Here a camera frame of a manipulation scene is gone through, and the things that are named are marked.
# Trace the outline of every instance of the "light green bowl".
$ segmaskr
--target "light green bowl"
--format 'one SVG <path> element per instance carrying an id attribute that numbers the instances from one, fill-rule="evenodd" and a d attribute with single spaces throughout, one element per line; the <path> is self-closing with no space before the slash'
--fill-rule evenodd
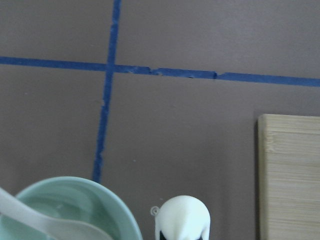
<path id="1" fill-rule="evenodd" d="M 53 177 L 27 187 L 16 197 L 48 216 L 95 225 L 114 240 L 143 240 L 124 202 L 94 181 L 73 176 Z M 49 239 L 33 228 L 0 215 L 0 240 Z"/>

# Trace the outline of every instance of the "gray wall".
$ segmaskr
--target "gray wall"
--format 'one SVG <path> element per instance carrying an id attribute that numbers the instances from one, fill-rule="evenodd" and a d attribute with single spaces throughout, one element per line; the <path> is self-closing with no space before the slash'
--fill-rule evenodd
<path id="1" fill-rule="evenodd" d="M 112 1 L 0 1 L 0 56 L 105 63 Z M 317 0 L 122 0 L 116 63 L 320 78 Z M 91 178 L 105 73 L 0 65 L 0 184 Z M 150 207 L 201 199 L 211 239 L 256 238 L 256 121 L 320 116 L 320 88 L 117 73 L 102 184 Z"/>

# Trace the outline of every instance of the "spoon handle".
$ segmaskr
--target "spoon handle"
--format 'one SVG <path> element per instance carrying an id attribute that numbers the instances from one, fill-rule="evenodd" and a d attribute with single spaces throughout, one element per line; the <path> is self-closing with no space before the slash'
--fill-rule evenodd
<path id="1" fill-rule="evenodd" d="M 44 232 L 45 215 L 25 205 L 0 187 L 0 213 L 29 227 Z"/>

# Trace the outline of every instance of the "small loop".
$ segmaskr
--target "small loop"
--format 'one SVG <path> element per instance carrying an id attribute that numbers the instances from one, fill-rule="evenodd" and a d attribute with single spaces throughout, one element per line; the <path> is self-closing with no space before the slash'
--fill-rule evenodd
<path id="1" fill-rule="evenodd" d="M 150 214 L 151 214 L 152 216 L 156 216 L 156 215 L 159 213 L 159 210 L 160 210 L 159 207 L 153 206 L 153 207 L 150 209 Z"/>

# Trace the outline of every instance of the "bamboo board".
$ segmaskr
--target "bamboo board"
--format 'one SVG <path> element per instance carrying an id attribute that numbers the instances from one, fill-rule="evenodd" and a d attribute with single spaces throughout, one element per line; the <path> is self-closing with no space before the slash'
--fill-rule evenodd
<path id="1" fill-rule="evenodd" d="M 320 240 L 320 117 L 258 120 L 261 240 Z"/>

